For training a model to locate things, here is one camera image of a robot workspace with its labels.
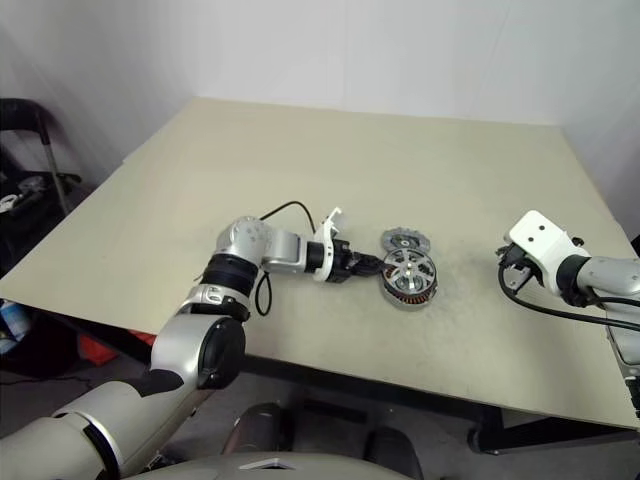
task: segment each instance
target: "gray floor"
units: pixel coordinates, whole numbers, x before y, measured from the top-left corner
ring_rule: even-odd
[[[139,365],[117,359],[102,368],[84,370],[77,375],[93,379],[95,386],[109,378],[136,376],[140,371]],[[3,373],[0,378],[11,381],[19,377]],[[74,381],[3,386],[0,388],[0,436],[50,414],[84,389],[83,384]],[[290,405],[304,397],[359,409],[368,414],[369,421],[361,425],[304,412],[297,423],[297,451],[359,456],[369,428],[385,424],[402,430],[411,438],[427,479],[633,480],[640,472],[637,442],[498,457],[476,455],[466,446],[466,433],[471,426],[468,421],[326,390],[305,389],[250,374],[242,374],[229,388],[215,393],[205,402],[172,437],[166,451],[185,459],[216,454],[233,422],[246,408],[262,402]]]

